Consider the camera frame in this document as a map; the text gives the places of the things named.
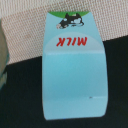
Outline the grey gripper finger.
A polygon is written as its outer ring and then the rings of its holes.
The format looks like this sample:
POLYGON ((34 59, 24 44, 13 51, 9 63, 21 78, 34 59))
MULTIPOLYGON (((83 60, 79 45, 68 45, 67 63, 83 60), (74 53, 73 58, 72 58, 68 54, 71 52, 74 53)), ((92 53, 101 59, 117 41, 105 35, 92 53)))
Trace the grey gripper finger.
POLYGON ((0 20, 0 89, 6 83, 7 72, 5 71, 6 65, 9 61, 9 51, 7 47, 6 38, 0 20))

